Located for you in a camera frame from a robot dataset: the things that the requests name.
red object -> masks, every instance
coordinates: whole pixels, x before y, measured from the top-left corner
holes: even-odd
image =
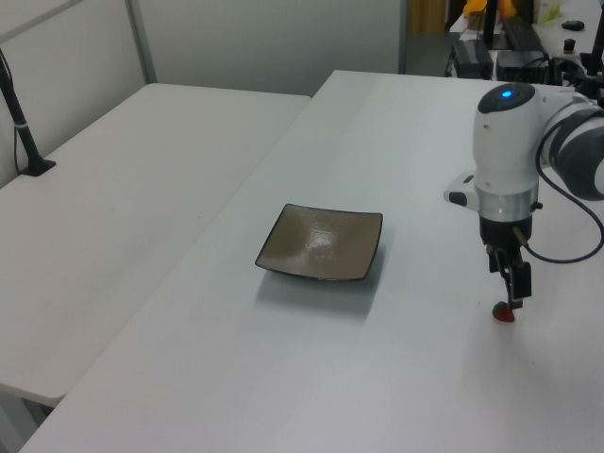
[[[499,302],[493,307],[493,317],[502,323],[513,323],[515,317],[513,311],[505,302]]]

yellow object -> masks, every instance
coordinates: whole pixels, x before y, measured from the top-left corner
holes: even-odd
[[[487,8],[487,0],[468,0],[463,7],[463,17],[466,19],[471,14],[480,14]],[[515,16],[517,13],[512,0],[499,0],[499,14],[502,19]]]

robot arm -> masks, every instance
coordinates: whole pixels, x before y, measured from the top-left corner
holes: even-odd
[[[531,294],[519,238],[530,238],[532,213],[541,207],[536,161],[575,196],[604,200],[604,110],[576,92],[500,85],[478,104],[473,154],[476,170],[453,181],[445,200],[478,213],[490,270],[506,281],[511,313]]]

gray floor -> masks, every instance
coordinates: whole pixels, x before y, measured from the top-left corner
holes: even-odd
[[[407,37],[407,74],[438,76],[445,73],[451,43],[458,34],[413,33]]]

black stand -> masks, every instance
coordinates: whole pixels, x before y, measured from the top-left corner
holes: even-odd
[[[31,131],[29,130],[29,126],[27,125],[27,121],[25,120],[25,116],[21,110],[21,105],[17,99],[17,94],[15,93],[12,84],[12,78],[10,77],[4,59],[2,59],[0,63],[0,89],[2,90],[5,100],[7,101],[10,116],[12,116],[12,121],[14,122],[15,127],[17,127],[19,137],[21,137],[21,142],[23,143],[25,152],[29,158],[28,167],[21,173],[29,176],[40,176],[54,167],[56,163],[52,160],[43,159],[38,152],[34,138],[31,135]]]
[[[590,56],[589,65],[587,69],[587,75],[577,86],[577,92],[595,99],[602,107],[602,100],[600,96],[600,90],[604,88],[602,77],[597,75],[600,66],[602,64],[602,54],[604,53],[604,6],[600,12],[600,22],[597,26],[596,40],[594,41],[594,48],[592,55]]]
[[[508,40],[503,34],[495,34],[495,20],[497,17],[497,0],[488,0],[485,11],[484,30],[482,39],[489,50],[505,50],[510,48]]]

